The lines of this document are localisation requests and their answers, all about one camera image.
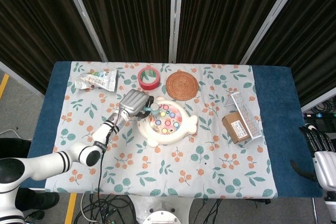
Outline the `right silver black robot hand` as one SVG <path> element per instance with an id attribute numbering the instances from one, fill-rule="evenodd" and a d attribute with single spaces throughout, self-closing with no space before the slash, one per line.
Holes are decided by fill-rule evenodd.
<path id="1" fill-rule="evenodd" d="M 324 191 L 335 192 L 335 144 L 314 125 L 299 127 L 304 135 L 314 164 L 314 173 L 305 172 L 295 161 L 290 164 L 301 177 L 318 182 Z"/>

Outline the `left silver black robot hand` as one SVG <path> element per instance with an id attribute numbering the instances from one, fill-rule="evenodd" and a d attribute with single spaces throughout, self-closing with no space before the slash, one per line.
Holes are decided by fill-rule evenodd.
<path id="1" fill-rule="evenodd" d="M 150 106 L 153 102 L 153 96 L 143 91 L 131 89 L 120 101 L 119 109 L 129 117 L 144 119 L 150 115 Z"/>

